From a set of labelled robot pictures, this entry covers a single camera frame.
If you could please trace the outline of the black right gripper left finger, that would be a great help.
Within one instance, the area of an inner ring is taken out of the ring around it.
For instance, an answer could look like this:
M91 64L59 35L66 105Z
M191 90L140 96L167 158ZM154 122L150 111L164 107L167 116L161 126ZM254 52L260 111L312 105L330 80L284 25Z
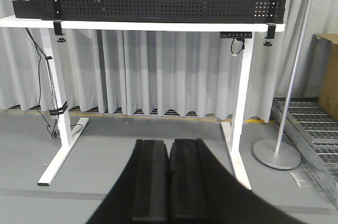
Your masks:
M163 141L136 141L120 177L87 222L168 223L168 155Z

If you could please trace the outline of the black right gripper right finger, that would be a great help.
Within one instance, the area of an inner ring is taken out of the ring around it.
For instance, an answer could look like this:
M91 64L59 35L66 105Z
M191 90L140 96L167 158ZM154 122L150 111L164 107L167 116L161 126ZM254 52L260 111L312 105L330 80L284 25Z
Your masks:
M177 139L170 153L171 223L300 223L246 189L202 139Z

